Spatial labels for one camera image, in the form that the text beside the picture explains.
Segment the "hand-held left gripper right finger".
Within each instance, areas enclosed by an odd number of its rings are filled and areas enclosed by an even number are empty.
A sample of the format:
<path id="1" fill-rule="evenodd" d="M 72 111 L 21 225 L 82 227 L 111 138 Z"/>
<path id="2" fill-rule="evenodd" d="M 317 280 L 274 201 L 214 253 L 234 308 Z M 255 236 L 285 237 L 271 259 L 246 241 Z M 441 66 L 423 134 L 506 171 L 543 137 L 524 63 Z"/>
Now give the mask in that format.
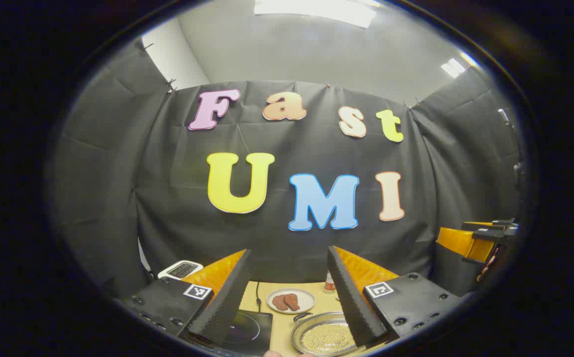
<path id="1" fill-rule="evenodd" d="M 337 246 L 328 248 L 327 267 L 359 347 L 418 334 L 466 300 L 419 273 L 394 274 Z"/>

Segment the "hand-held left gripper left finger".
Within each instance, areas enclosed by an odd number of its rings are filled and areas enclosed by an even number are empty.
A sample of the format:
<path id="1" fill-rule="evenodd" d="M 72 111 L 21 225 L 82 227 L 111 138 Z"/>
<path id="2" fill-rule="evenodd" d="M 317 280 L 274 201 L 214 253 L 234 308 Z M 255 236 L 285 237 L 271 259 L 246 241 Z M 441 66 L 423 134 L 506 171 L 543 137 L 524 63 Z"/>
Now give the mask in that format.
<path id="1" fill-rule="evenodd" d="M 251 277 L 250 256 L 242 249 L 185 278 L 162 277 L 122 303 L 164 334 L 220 344 Z"/>

